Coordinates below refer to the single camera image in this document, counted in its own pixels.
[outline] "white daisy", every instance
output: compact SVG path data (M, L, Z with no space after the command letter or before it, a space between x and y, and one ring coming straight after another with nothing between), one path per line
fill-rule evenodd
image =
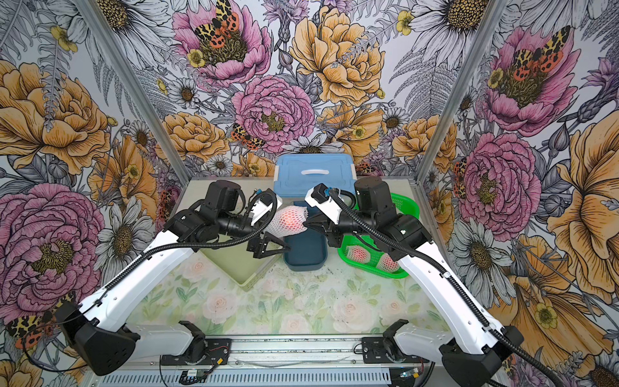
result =
M194 108L197 102L196 81L191 78L175 79L168 84L168 98L184 109Z
M424 61L436 53L437 63L447 61L448 68L454 69L473 44L488 0L413 1L415 18L410 28L419 35L412 49L425 49Z
M405 123L409 122L409 115L402 108L386 108L383 113L383 122L387 131L400 130Z
M107 284L133 261L153 239L154 226L150 216L142 212L142 201L131 196L123 213L117 204L110 210L112 228L99 233L99 255L95 270L101 270L102 284Z
M217 176L230 176L234 169L232 160L224 155L213 156L206 162L206 167L209 171L213 172Z
M343 143L336 141L325 144L325 141L327 141L327 134L317 133L311 140L308 137L300 136L282 147L288 153L342 153L344 151Z
M76 0L49 0L47 7L56 16L56 23L67 30L69 40L86 42L94 63L99 63L102 52L79 14ZM136 68L143 69L153 63L164 63L162 51L170 47L166 38L174 36L167 27L170 20L168 3L162 0L97 0L105 19L114 31L124 52Z
M136 143L138 148L147 154L148 150L157 143L149 127L143 121L133 121L127 129L127 133L131 136L131 139Z
M430 166L428 170L428 174L425 179L423 179L423 186L427 192L432 192L436 187L438 187L438 182L441 177L439 175L438 169L434 165Z
M578 387L605 387L619 385L619 355L602 351L594 356L595 368L578 381Z
M597 19L607 7L608 0L528 0L520 6L523 12L520 25L530 26L531 33L541 28L546 36L566 25L580 27L585 16Z
M493 285L508 305L516 296L516 289L502 271L503 267L511 265L511 257L505 250L492 247L493 242L492 231L485 230L482 224L471 219L470 222L458 220L454 224L448 245L458 276L484 308L490 308L492 303L499 305Z
M477 90L473 87L473 85L469 85L467 92L460 101L460 105L458 105L458 115L464 116L473 107L476 99Z

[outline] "red wire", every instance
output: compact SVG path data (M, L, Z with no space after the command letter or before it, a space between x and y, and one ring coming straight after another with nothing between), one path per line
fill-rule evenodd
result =
M220 348L226 348L226 349L228 349L228 347L226 347L226 346L221 346L221 347L217 347L217 348L209 349L209 352L213 352L214 350L217 350L217 349L220 349Z

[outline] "metal pole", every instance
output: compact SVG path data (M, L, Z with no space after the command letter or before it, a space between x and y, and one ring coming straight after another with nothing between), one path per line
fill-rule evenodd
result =
M106 61L116 71L120 81L131 95L133 103L142 113L144 121L155 135L166 156L168 156L168 161L178 175L181 184L186 186L191 179L191 175L187 168L185 168L183 160L178 155L170 137L168 137L168 133L164 130L155 108L146 95L142 84L137 79L136 74L133 72L131 63L119 46L114 32L107 20L105 20L97 0L77 0L74 1L74 4L95 37L97 45L103 49L107 57Z
M423 156L422 163L417 170L415 179L421 184L423 179L430 171L430 167L434 163L434 159L438 154L443 139L449 131L449 125L456 114L456 109L460 104L460 101L464 97L464 93L467 90L467 84L473 78L473 74L479 63L479 59L482 57L484 51L492 41L492 35L494 34L499 20L503 15L505 7L508 5L508 0L491 0L486 7L486 12L483 15L482 21L479 23L479 29L475 34L475 40L470 48L462 67L458 73L456 83L451 88L451 93L447 98L441 118L436 125L436 131L432 140L428 144L428 150L426 150Z

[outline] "floral wallpaper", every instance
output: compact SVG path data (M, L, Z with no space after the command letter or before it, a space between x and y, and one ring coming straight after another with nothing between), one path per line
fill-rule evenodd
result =
M73 1L47 3L131 107ZM284 154L347 153L383 176L417 169L488 0L98 4L193 175L271 176Z
M26 359L84 364L35 329L132 261L182 186L75 7L0 8L0 383L77 386L83 368Z
M619 385L618 22L614 0L511 1L423 180L459 277L570 387Z

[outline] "blue container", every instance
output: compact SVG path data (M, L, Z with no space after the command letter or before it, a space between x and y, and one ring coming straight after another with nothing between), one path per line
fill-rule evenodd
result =
M320 212L317 208L309 207L305 202L294 202L295 206L308 208L309 216ZM284 237L290 245L290 251L284 253L284 262L292 271L318 270L327 260L327 239L315 230L305 230L296 235Z
M288 154L277 159L273 180L273 190L282 198L305 198L320 183L354 192L357 174L347 154Z

